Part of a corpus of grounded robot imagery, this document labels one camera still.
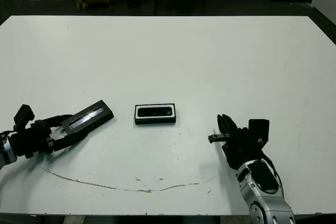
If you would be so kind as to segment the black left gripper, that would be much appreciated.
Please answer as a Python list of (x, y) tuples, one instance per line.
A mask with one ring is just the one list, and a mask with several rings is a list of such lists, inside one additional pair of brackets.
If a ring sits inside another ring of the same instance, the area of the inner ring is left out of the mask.
[(85, 132), (76, 132), (53, 141), (50, 137), (51, 128), (59, 127), (61, 123), (72, 117), (72, 114), (64, 114), (37, 120), (28, 129), (17, 131), (10, 137), (10, 145), (14, 154), (18, 157), (33, 157), (33, 154), (52, 153), (70, 147), (82, 141), (88, 135)]

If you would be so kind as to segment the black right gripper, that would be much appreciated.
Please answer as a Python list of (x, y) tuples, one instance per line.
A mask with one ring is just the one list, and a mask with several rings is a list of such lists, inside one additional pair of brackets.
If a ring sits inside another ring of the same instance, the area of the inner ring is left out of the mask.
[(262, 159), (261, 147), (250, 137), (247, 128), (238, 128), (225, 114), (217, 116), (217, 124), (221, 134), (212, 134), (208, 140), (210, 143), (224, 142), (222, 150), (230, 168), (238, 170), (243, 163)]

